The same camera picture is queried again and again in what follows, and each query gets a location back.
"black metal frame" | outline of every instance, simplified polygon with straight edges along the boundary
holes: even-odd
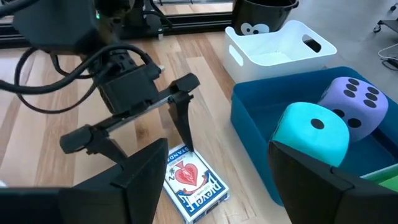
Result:
[[[127,28],[124,28],[121,38],[124,40],[131,40],[157,37],[159,34],[179,35],[222,31],[227,26],[230,26],[232,17],[232,12],[166,15],[166,18],[173,24],[172,28],[169,28],[164,21],[161,22],[163,28],[158,32],[141,32],[140,35],[137,35],[139,32],[129,32]],[[11,23],[0,24],[0,49],[29,46],[30,43],[15,30]]]

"black dot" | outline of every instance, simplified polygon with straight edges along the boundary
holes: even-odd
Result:
[[[351,98],[355,97],[355,93],[353,93],[352,91],[349,91],[349,90],[344,90],[344,94]]]
[[[347,87],[347,89],[349,89],[351,91],[356,91],[357,90],[357,88],[354,85],[351,85],[351,84],[347,84],[346,87]]]
[[[359,128],[362,125],[361,121],[356,118],[351,118],[348,120],[348,126],[352,128]]]
[[[368,106],[370,108],[376,108],[376,104],[373,103],[373,101],[371,101],[371,100],[364,100],[363,102],[365,103],[366,106]]]
[[[379,94],[379,90],[373,88],[373,87],[368,87],[369,92],[373,93],[373,94]]]
[[[325,127],[323,122],[321,120],[319,120],[319,119],[312,119],[311,120],[311,124],[316,129],[323,129]]]
[[[359,81],[353,79],[353,78],[349,78],[348,81],[353,84],[353,85],[359,85]]]
[[[344,118],[345,114],[342,110],[334,109],[333,112],[335,112],[335,114],[337,114],[337,116],[339,116],[340,118]]]
[[[372,93],[365,94],[369,100],[377,101],[377,96],[373,95]]]

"floor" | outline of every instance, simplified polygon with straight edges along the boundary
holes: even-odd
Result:
[[[398,43],[398,34],[385,27],[378,34],[372,33],[378,20],[398,17],[398,12],[387,13],[393,3],[386,0],[301,0],[289,19],[306,23],[337,47],[338,55],[329,67],[353,67],[398,101],[398,73],[381,65],[377,56],[380,49]],[[174,10],[171,13],[186,13],[184,8],[196,12],[191,5],[170,10]],[[195,98],[189,112],[194,145],[230,186],[231,198],[200,223],[290,223],[284,209],[270,200],[229,122],[234,83],[221,64],[223,39],[224,34],[220,32],[170,36],[162,41],[142,40],[132,44],[165,66],[165,72],[156,81],[158,88],[187,72],[195,73],[201,81],[193,91]],[[22,49],[0,51],[1,79],[12,81],[13,69],[22,52]],[[392,49],[384,54],[394,52],[396,50]],[[80,61],[76,57],[61,57],[60,63],[65,70],[72,70]],[[27,62],[22,80],[26,85],[43,85],[59,78],[49,57],[38,53]],[[81,97],[90,83],[80,80],[54,94],[28,96],[27,99],[43,108],[63,108]],[[0,179],[8,185],[71,186],[113,164],[102,156],[87,156],[84,152],[64,155],[58,145],[62,134],[109,116],[98,92],[79,108],[51,116],[27,109],[6,92],[0,92],[0,104]],[[120,128],[112,137],[128,154],[160,137],[167,137],[170,147],[181,143],[167,115],[167,106]],[[164,192],[154,223],[182,223]]]

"white bin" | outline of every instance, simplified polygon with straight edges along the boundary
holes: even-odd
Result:
[[[318,42],[320,51],[305,45],[303,38]],[[337,53],[335,46],[295,20],[266,34],[239,36],[227,27],[224,51],[224,68],[235,83],[320,70]]]

